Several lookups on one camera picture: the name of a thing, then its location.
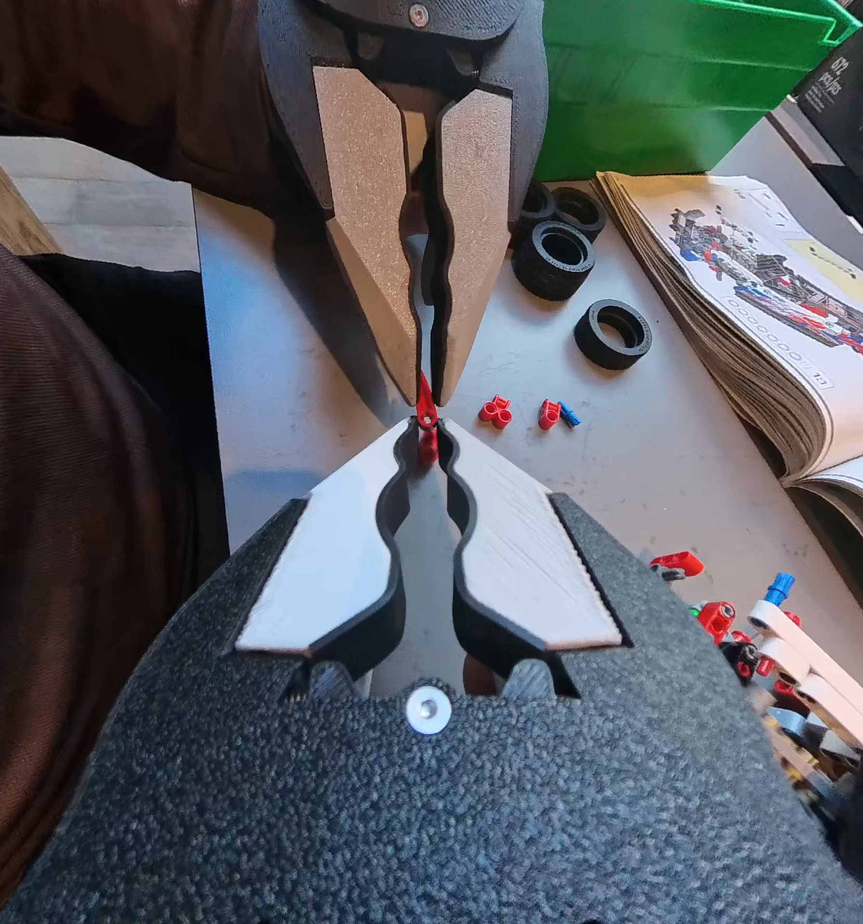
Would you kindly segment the toy brick race car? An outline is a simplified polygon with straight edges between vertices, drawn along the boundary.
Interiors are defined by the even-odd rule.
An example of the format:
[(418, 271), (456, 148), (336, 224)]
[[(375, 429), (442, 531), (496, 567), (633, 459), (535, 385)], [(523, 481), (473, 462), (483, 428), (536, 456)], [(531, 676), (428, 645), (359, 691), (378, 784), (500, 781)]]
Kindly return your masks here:
[(725, 600), (689, 611), (759, 702), (772, 745), (842, 865), (863, 881), (863, 687), (804, 632), (779, 572), (747, 617)]

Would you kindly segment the black toy car box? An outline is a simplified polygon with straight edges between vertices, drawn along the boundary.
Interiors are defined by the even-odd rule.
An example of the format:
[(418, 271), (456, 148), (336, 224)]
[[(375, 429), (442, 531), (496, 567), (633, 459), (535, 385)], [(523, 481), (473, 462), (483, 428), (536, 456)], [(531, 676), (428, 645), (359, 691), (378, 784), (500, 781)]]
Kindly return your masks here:
[(847, 9), (861, 29), (767, 119), (863, 236), (863, 2)]

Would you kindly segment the grey desk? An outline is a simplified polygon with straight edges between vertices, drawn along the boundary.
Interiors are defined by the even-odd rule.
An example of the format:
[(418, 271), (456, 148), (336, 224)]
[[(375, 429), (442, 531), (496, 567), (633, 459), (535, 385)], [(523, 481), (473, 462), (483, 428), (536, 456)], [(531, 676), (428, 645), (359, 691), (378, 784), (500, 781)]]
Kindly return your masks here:
[[(321, 226), (295, 215), (275, 221), (203, 193), (194, 195), (203, 271), (216, 425), (230, 548), (234, 556), (200, 602), (212, 610), (225, 656), (279, 670), (284, 684), (314, 665), (241, 653), (236, 640), (304, 505), (306, 495), (399, 422), (414, 418), (381, 368), (368, 326), (342, 282)], [(574, 328), (588, 306), (619, 299), (646, 319), (648, 353), (622, 372), (586, 359)], [(502, 431), (481, 422), (482, 405), (511, 401)], [(544, 399), (564, 402), (581, 423), (538, 426)], [(863, 614), (792, 508), (722, 391), (676, 325), (622, 234), (599, 236), (597, 269), (566, 307), (524, 290), (508, 262), (456, 395), (442, 421), (463, 427), (538, 479), (569, 529), (602, 598), (624, 633), (620, 647), (564, 654), (570, 667), (610, 685), (608, 660), (642, 654), (648, 667), (623, 682), (626, 706), (645, 705), (657, 728), (674, 719), (726, 727), (740, 690), (710, 637), (675, 600), (726, 590), (745, 605), (788, 565), (803, 583), (804, 632), (828, 641), (842, 667), (863, 679)], [(405, 715), (415, 735), (457, 732), (465, 698), (503, 679), (473, 659), (453, 624), (453, 566), (460, 532), (447, 513), (441, 460), (418, 461), (410, 510), (395, 536), (406, 597), (399, 645), (369, 674), (376, 696), (422, 690)], [(650, 673), (647, 694), (637, 683)], [(511, 685), (533, 676), (543, 696), (577, 698), (567, 676), (522, 661)]]

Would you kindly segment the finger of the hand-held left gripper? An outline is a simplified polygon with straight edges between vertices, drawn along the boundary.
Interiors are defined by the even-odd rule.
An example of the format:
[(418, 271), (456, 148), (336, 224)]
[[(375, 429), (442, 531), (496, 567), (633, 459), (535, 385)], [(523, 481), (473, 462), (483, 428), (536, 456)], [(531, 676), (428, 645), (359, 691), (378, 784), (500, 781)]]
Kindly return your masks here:
[(406, 403), (420, 390), (419, 322), (401, 214), (406, 139), (400, 108), (354, 68), (312, 69), (333, 200), (326, 226), (382, 363)]
[(430, 230), (432, 393), (457, 389), (508, 243), (512, 103), (472, 90), (439, 114), (433, 133)]

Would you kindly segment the person's brown shirt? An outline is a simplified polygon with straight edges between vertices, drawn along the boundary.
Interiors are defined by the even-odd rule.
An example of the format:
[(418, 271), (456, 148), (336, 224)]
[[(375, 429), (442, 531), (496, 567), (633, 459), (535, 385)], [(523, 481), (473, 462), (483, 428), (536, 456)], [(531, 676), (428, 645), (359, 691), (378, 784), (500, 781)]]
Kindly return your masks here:
[(160, 412), (0, 243), (0, 910), (121, 688), (199, 586), (194, 538)]

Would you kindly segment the black rubber tyre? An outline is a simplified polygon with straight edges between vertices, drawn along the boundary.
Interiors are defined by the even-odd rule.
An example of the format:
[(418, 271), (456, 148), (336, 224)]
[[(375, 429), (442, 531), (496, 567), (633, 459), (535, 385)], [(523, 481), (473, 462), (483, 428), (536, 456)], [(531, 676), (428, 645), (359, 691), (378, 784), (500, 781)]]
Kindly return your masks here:
[(594, 243), (607, 223), (603, 205), (591, 194), (573, 187), (554, 188), (551, 192), (555, 220), (575, 228)]
[(644, 316), (619, 299), (589, 305), (573, 335), (586, 359), (612, 372), (631, 368), (652, 346), (652, 333)]
[(550, 221), (555, 214), (553, 191), (538, 181), (533, 181), (522, 202), (518, 215), (518, 232), (525, 234), (535, 226)]
[(531, 294), (562, 302), (576, 293), (592, 272), (592, 242), (575, 226), (559, 220), (535, 225), (514, 248), (512, 268)]

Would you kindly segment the open instruction booklet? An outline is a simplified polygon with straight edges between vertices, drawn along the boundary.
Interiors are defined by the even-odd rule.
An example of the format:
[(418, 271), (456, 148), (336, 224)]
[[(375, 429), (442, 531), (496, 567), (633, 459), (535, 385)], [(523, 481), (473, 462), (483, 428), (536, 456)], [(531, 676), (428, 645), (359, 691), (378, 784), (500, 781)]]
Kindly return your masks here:
[(787, 488), (863, 541), (863, 271), (746, 177), (594, 181), (647, 275)]

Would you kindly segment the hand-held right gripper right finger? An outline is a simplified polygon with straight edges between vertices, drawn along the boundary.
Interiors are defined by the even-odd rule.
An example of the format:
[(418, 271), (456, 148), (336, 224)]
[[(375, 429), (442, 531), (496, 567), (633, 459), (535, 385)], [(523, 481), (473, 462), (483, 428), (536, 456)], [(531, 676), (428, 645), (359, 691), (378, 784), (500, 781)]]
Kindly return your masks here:
[(507, 679), (522, 661), (567, 677), (564, 654), (624, 633), (538, 479), (458, 424), (438, 425), (447, 513), (460, 532), (453, 624), (473, 659)]

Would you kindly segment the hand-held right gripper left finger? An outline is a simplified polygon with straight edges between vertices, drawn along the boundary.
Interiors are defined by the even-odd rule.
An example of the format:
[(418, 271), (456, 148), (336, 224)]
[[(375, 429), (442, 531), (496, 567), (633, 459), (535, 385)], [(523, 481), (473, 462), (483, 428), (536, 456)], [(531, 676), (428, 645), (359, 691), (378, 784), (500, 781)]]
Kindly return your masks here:
[(414, 418), (324, 479), (304, 505), (235, 649), (342, 664), (359, 679), (402, 640), (406, 597), (395, 536), (410, 510)]

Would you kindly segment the green plastic bin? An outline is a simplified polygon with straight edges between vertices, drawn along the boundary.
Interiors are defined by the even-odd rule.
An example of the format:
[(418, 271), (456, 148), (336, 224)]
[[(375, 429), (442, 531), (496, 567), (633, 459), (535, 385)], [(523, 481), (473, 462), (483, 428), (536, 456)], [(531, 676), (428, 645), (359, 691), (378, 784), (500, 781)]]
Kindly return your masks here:
[(707, 171), (848, 40), (830, 1), (548, 1), (543, 182)]

